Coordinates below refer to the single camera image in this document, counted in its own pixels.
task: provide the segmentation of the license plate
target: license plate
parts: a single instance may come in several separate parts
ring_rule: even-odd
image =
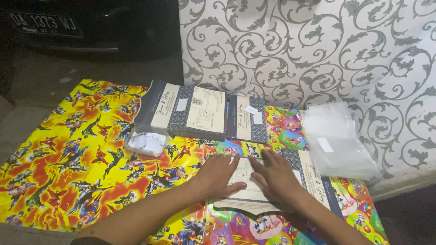
[[[19,32],[83,37],[77,22],[67,16],[10,13],[9,19]]]

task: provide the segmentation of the left hand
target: left hand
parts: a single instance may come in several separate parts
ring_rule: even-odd
[[[226,197],[234,192],[247,187],[244,182],[237,182],[227,185],[233,172],[239,164],[239,154],[237,154],[232,163],[229,155],[213,155],[201,166],[200,170],[189,181],[196,182],[205,195],[206,199],[217,199]]]

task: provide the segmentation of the right hand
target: right hand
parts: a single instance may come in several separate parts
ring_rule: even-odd
[[[265,165],[255,158],[249,159],[255,171],[251,176],[262,185],[266,196],[284,204],[297,200],[300,194],[306,192],[292,172],[288,161],[273,151],[262,150],[261,153]]]

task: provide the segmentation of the qr code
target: qr code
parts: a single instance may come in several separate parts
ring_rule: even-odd
[[[202,105],[203,104],[203,100],[202,99],[198,99],[198,98],[192,98],[192,104]]]

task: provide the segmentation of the clear plastic bag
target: clear plastic bag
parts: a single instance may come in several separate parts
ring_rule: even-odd
[[[309,105],[301,123],[320,175],[362,180],[382,176],[381,165],[358,139],[346,102]]]

